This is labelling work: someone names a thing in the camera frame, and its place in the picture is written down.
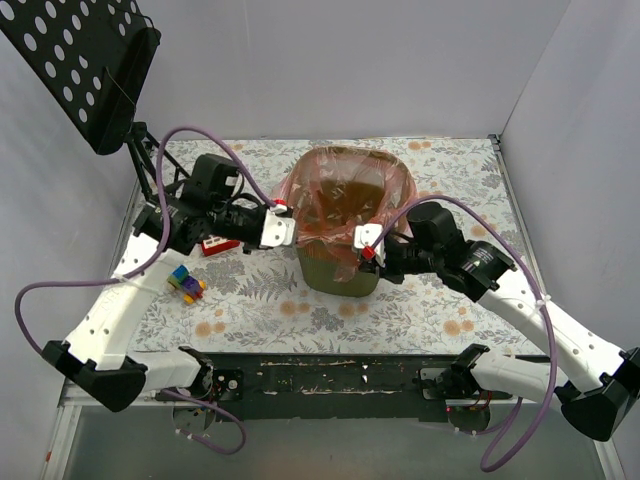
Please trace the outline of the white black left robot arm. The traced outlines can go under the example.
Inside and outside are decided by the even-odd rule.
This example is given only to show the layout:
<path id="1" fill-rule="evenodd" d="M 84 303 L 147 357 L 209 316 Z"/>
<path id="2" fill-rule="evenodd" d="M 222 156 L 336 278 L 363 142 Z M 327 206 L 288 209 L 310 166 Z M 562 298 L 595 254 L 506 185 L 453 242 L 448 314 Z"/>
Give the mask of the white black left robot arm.
<path id="1" fill-rule="evenodd" d="M 112 412 L 141 393 L 180 388 L 193 400 L 213 386 L 209 358 L 191 347 L 167 353 L 131 353 L 129 343 L 153 301 L 171 291 L 190 300 L 204 284 L 185 266 L 210 236 L 240 242 L 247 251 L 288 246 L 295 224 L 284 205 L 237 204 L 235 189 L 248 174 L 228 158 L 200 156 L 179 197 L 160 194 L 134 224 L 121 263 L 85 319 L 63 340 L 51 340 L 42 358 Z"/>

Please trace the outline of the red torn trash bag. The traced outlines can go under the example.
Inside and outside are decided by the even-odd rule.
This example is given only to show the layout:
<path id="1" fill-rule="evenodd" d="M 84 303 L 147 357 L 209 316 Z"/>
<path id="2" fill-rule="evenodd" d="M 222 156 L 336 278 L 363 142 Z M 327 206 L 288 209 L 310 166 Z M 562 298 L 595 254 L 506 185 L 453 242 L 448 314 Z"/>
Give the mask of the red torn trash bag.
<path id="1" fill-rule="evenodd" d="M 272 196 L 293 209 L 296 248 L 319 240 L 352 250 L 356 226 L 386 224 L 417 198 L 417 187 L 407 166 L 390 153 L 331 145 L 302 155 Z"/>

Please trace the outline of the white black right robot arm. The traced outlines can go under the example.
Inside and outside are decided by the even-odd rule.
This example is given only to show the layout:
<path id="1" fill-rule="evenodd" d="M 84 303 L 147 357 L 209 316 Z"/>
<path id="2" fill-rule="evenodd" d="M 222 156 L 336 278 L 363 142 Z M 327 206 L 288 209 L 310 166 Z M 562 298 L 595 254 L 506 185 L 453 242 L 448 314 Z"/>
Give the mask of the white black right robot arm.
<path id="1" fill-rule="evenodd" d="M 429 398 L 465 399 L 483 391 L 512 394 L 558 410 L 577 431 L 607 441 L 639 400 L 639 350 L 622 350 L 584 327 L 503 251 L 464 238 L 437 202 L 404 213 L 411 234 L 380 224 L 358 226 L 353 248 L 361 268 L 400 284 L 433 273 L 449 289 L 496 314 L 541 349 L 554 366 L 508 357 L 473 344 L 438 374 L 420 374 Z"/>

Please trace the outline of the green plastic trash bin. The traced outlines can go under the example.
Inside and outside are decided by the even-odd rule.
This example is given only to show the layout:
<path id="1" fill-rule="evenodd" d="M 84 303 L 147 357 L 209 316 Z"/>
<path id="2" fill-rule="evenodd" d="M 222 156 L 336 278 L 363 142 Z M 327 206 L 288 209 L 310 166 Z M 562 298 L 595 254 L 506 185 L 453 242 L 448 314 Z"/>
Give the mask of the green plastic trash bin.
<path id="1" fill-rule="evenodd" d="M 374 292 L 379 278 L 358 270 L 358 258 L 349 246 L 327 247 L 319 240 L 297 248 L 306 284 L 330 295 L 362 298 Z"/>

